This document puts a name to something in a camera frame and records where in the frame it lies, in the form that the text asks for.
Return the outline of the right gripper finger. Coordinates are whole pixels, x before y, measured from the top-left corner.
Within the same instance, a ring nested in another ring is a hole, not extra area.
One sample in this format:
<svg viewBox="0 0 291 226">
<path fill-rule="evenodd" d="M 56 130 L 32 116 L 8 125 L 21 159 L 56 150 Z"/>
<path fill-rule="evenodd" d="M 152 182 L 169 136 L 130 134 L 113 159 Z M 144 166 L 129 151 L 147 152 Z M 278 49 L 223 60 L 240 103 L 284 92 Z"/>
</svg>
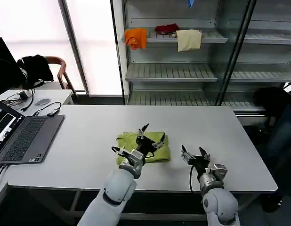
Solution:
<svg viewBox="0 0 291 226">
<path fill-rule="evenodd" d="M 210 160 L 210 155 L 202 148 L 199 147 L 200 153 L 205 160 Z"/>
<path fill-rule="evenodd" d="M 186 150 L 184 145 L 181 145 L 181 157 L 185 162 L 190 162 L 194 159 L 194 156 Z"/>
</svg>

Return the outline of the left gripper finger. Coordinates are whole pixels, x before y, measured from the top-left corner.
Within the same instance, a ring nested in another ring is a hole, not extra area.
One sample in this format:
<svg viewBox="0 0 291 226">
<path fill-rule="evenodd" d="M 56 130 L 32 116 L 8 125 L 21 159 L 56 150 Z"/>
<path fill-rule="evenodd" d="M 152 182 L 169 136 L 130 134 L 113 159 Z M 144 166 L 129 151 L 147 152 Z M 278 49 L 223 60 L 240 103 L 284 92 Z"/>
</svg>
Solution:
<svg viewBox="0 0 291 226">
<path fill-rule="evenodd" d="M 159 142 L 153 144 L 154 148 L 161 148 L 162 146 L 164 146 L 164 140 L 165 140 L 165 133 L 162 135 Z"/>
<path fill-rule="evenodd" d="M 144 138 L 144 132 L 147 129 L 147 127 L 149 126 L 149 123 L 144 125 L 142 128 L 138 129 L 138 133 L 137 133 L 137 137 L 138 138 Z"/>
</svg>

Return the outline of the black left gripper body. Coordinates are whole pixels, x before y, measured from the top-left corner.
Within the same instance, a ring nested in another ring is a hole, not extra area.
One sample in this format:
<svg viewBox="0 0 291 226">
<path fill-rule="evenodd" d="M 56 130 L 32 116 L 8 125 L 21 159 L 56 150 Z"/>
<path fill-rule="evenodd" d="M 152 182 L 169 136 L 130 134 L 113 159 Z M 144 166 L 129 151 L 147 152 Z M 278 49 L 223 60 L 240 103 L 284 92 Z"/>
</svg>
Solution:
<svg viewBox="0 0 291 226">
<path fill-rule="evenodd" d="M 157 150 L 156 142 L 148 137 L 137 137 L 136 144 L 136 150 L 142 154 L 155 153 Z"/>
</svg>

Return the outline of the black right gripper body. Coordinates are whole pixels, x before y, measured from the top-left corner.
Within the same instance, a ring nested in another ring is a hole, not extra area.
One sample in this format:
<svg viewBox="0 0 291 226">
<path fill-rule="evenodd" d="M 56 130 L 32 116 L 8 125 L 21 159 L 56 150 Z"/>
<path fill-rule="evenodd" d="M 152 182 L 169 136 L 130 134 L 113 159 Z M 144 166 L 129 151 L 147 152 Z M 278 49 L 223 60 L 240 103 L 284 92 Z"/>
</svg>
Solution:
<svg viewBox="0 0 291 226">
<path fill-rule="evenodd" d="M 188 160 L 188 164 L 192 165 L 198 175 L 202 175 L 206 172 L 206 168 L 208 167 L 210 161 L 205 159 L 203 156 L 196 156 L 194 155 L 192 158 Z"/>
</svg>

